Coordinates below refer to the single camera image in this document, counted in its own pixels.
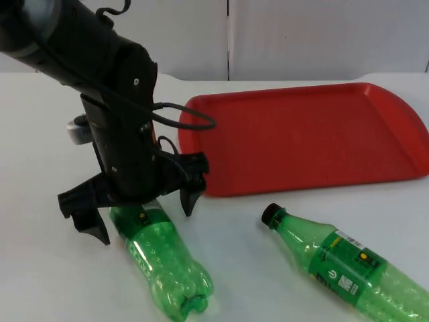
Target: bottle cap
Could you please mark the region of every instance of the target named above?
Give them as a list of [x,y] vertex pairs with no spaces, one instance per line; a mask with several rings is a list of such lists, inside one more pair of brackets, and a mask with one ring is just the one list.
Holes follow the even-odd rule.
[[267,209],[263,212],[262,214],[262,222],[264,224],[266,224],[270,229],[273,229],[273,219],[275,218],[275,216],[278,214],[278,212],[280,210],[282,210],[283,208],[280,207],[278,204],[276,203],[272,203],[271,205],[269,205],[267,207]]

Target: red tray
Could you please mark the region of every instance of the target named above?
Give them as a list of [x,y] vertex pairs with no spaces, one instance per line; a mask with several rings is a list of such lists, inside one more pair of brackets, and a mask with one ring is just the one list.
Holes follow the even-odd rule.
[[[218,121],[179,131],[183,153],[204,151],[206,193],[234,196],[429,174],[429,134],[393,93],[343,84],[198,96],[188,104]],[[182,114],[180,121],[199,120]]]

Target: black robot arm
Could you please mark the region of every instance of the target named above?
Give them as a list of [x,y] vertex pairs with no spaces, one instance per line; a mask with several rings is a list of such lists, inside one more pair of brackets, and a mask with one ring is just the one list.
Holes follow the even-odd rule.
[[186,125],[154,113],[163,107],[153,100],[157,64],[145,48],[115,33],[105,11],[121,13],[102,8],[94,14],[79,0],[2,0],[0,51],[81,93],[86,115],[76,126],[88,133],[101,173],[58,200],[77,230],[108,244],[98,208],[146,203],[180,189],[189,216],[205,190],[204,154],[162,151],[153,121],[199,130],[215,122],[174,104],[206,123]]

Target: table surface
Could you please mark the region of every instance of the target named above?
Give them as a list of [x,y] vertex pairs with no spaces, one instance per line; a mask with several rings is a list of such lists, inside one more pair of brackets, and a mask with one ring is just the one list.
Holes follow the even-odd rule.
[[[359,79],[407,101],[429,127],[429,74]],[[185,104],[211,93],[343,82],[186,82],[160,75],[156,101]],[[0,74],[0,321],[168,321],[102,211],[112,245],[79,234],[56,195],[98,173],[90,146],[73,146],[66,123],[82,113],[78,93],[41,74]],[[177,111],[162,115],[178,119]],[[177,131],[156,125],[177,142]],[[360,321],[308,281],[260,223],[276,202],[331,223],[429,289],[429,178],[239,198],[203,197],[185,218],[178,193],[160,198],[215,292],[189,321]]]

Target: plastic bottle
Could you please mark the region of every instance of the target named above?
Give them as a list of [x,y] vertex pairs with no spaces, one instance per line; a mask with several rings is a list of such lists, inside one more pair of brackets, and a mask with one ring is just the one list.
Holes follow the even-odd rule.
[[262,221],[311,277],[373,321],[429,321],[429,293],[336,227],[292,216],[276,204]]
[[195,261],[161,205],[111,208],[110,217],[147,283],[157,307],[173,321],[203,312],[213,293],[207,271]]

